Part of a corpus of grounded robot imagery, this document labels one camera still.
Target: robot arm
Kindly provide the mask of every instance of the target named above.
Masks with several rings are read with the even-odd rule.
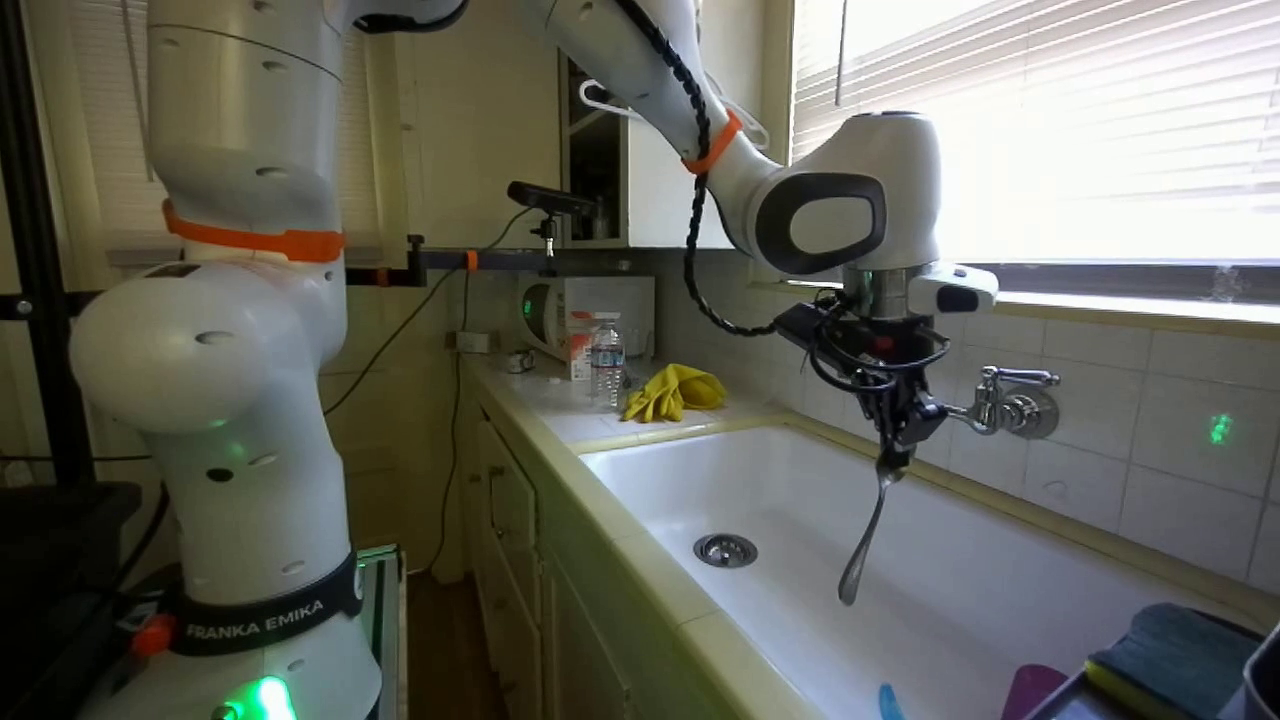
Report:
[[[977,310],[995,280],[935,260],[935,135],[920,115],[852,115],[810,156],[765,161],[720,102],[689,0],[526,0],[555,43],[616,102],[635,107],[702,175],[731,245],[781,272],[844,266],[844,290],[777,314],[810,369],[878,431],[878,473],[947,415],[923,369],[944,357],[935,310]]]

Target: chrome faucet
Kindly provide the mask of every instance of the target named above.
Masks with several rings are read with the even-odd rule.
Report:
[[[1024,438],[1042,438],[1058,425],[1058,408],[1048,385],[1058,385],[1058,377],[1048,369],[984,365],[984,377],[972,387],[972,404],[947,410],[980,434],[1012,431]]]

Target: sink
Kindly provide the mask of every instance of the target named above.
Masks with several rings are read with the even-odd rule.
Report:
[[[895,687],[902,715],[1001,715],[1014,663],[935,612],[940,597],[890,574],[944,542],[923,532],[912,547],[902,499],[920,486],[886,493],[847,609],[834,578],[877,499],[864,456],[790,426],[734,426],[586,450],[584,463],[822,715],[878,715],[878,685]]]

